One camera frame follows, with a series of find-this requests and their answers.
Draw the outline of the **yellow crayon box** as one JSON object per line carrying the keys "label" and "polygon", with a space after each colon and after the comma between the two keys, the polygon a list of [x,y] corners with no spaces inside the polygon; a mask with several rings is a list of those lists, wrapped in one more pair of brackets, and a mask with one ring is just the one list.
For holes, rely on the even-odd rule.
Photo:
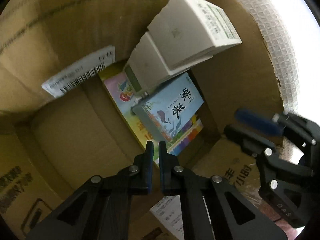
{"label": "yellow crayon box", "polygon": [[140,115],[137,115],[133,109],[142,98],[134,94],[125,73],[105,69],[99,77],[117,111],[139,144],[144,147],[149,140],[155,143],[153,159],[156,164],[159,163],[159,141],[166,142],[170,154],[179,155],[203,129],[202,121],[197,114],[194,114],[189,121],[181,121],[169,117],[162,109],[155,109],[155,105],[160,102],[158,97],[152,98],[137,109],[140,112]]}

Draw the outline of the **brown cardboard box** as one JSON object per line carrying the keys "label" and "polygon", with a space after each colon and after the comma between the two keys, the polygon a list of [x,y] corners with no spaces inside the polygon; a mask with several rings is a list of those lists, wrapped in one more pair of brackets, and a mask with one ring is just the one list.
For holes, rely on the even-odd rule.
{"label": "brown cardboard box", "polygon": [[[122,68],[169,0],[10,0],[1,13],[1,217],[24,239],[37,210],[46,217],[91,176],[109,177],[143,152],[99,77],[55,99],[42,84],[76,61],[114,46]],[[204,130],[180,155],[192,166],[239,107],[283,109],[257,21],[238,0],[221,7],[242,44],[196,65]]]}

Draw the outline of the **white green medicine box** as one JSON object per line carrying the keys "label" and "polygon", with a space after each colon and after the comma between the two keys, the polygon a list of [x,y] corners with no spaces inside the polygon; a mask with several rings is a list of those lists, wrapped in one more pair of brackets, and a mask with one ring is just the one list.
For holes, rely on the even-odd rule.
{"label": "white green medicine box", "polygon": [[144,96],[146,93],[150,94],[162,83],[212,57],[210,54],[204,55],[170,69],[147,31],[132,51],[123,71],[135,94]]}

